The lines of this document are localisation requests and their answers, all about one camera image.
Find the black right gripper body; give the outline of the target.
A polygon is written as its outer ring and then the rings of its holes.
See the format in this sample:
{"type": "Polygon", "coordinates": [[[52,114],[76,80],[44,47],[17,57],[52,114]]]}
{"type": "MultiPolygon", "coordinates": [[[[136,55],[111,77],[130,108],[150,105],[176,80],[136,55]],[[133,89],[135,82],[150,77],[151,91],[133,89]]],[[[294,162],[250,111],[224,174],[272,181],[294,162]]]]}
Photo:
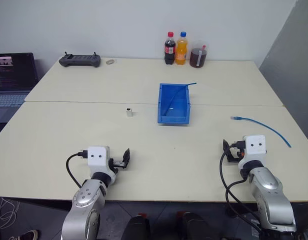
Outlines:
{"type": "Polygon", "coordinates": [[[244,158],[245,149],[244,148],[237,148],[231,146],[230,148],[231,154],[233,155],[233,162],[230,163],[238,163],[240,160],[244,158]]]}

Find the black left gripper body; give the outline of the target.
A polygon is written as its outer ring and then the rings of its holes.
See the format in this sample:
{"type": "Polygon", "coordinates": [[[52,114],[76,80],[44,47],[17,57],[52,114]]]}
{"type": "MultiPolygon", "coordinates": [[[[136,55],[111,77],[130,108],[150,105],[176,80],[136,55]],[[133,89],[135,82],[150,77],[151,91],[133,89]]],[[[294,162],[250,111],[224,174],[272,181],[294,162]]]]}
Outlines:
{"type": "Polygon", "coordinates": [[[122,161],[115,161],[113,158],[109,159],[109,168],[114,173],[118,173],[119,168],[125,169],[126,168],[126,160],[123,158],[122,161]]]}

